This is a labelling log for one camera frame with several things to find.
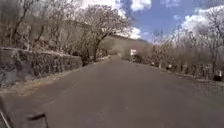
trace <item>cloud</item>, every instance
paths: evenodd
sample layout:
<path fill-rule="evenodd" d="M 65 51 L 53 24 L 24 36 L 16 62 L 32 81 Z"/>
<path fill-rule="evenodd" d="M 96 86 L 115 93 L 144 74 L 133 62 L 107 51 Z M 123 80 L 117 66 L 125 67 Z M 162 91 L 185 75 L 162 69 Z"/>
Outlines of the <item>cloud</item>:
<path fill-rule="evenodd" d="M 152 6 L 151 0 L 132 0 L 131 9 L 132 11 L 141 11 L 144 9 L 149 9 Z"/>
<path fill-rule="evenodd" d="M 210 20 L 207 17 L 207 14 L 210 11 L 220 11 L 224 10 L 224 5 L 211 7 L 208 9 L 196 8 L 193 15 L 188 15 L 185 17 L 185 21 L 181 24 L 181 28 L 184 30 L 192 31 L 196 33 L 197 27 L 200 26 L 208 26 Z M 223 15 L 220 14 L 220 20 L 223 20 Z"/>
<path fill-rule="evenodd" d="M 134 27 L 131 31 L 130 38 L 139 39 L 139 38 L 141 38 L 140 34 L 141 34 L 141 30 Z"/>
<path fill-rule="evenodd" d="M 131 39 L 139 39 L 141 38 L 141 30 L 136 27 L 132 27 L 130 29 L 126 29 L 125 32 L 118 33 L 117 35 L 128 37 Z"/>
<path fill-rule="evenodd" d="M 119 15 L 125 16 L 126 12 L 122 9 L 123 3 L 122 0 L 83 0 L 81 8 L 85 9 L 91 5 L 108 5 L 113 9 L 117 9 Z"/>
<path fill-rule="evenodd" d="M 164 4 L 167 8 L 177 7 L 180 5 L 181 0 L 160 0 L 161 4 Z"/>
<path fill-rule="evenodd" d="M 178 15 L 174 15 L 174 16 L 173 16 L 173 19 L 176 20 L 176 21 L 179 21 L 179 20 L 181 20 L 181 17 L 178 16 Z"/>

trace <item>stone wall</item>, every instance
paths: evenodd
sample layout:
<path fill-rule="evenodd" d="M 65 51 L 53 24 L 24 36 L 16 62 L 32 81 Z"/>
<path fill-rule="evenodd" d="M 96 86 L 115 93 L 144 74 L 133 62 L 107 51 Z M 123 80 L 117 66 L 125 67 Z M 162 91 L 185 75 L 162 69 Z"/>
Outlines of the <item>stone wall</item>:
<path fill-rule="evenodd" d="M 80 68 L 80 57 L 0 48 L 0 87 Z"/>

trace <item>road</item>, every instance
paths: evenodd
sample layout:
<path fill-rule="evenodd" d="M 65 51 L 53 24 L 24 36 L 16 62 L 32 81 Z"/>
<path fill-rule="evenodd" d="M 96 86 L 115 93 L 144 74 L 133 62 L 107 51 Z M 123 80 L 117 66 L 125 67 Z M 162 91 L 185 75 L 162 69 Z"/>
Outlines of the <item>road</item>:
<path fill-rule="evenodd" d="M 214 88 L 113 58 L 7 106 L 17 126 L 38 108 L 50 128 L 223 128 L 223 90 Z"/>

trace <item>tree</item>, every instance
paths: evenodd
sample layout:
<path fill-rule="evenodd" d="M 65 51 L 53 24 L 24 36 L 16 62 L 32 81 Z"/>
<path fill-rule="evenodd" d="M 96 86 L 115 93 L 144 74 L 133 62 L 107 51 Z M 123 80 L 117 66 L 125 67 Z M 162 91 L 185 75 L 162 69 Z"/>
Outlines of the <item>tree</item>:
<path fill-rule="evenodd" d="M 120 16 L 118 10 L 106 5 L 89 6 L 80 11 L 78 20 L 91 26 L 90 31 L 94 40 L 90 43 L 94 61 L 98 47 L 105 37 L 122 33 L 131 25 L 128 17 Z"/>

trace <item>sky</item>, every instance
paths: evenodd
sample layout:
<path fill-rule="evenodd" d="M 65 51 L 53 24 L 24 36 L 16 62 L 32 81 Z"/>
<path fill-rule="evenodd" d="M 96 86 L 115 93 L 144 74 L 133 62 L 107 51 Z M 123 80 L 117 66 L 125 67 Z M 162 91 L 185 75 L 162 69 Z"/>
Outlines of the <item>sky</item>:
<path fill-rule="evenodd" d="M 177 26 L 193 30 L 197 24 L 206 24 L 200 0 L 83 0 L 82 7 L 108 5 L 120 15 L 131 14 L 133 29 L 130 38 L 151 41 L 154 31 L 171 32 Z"/>

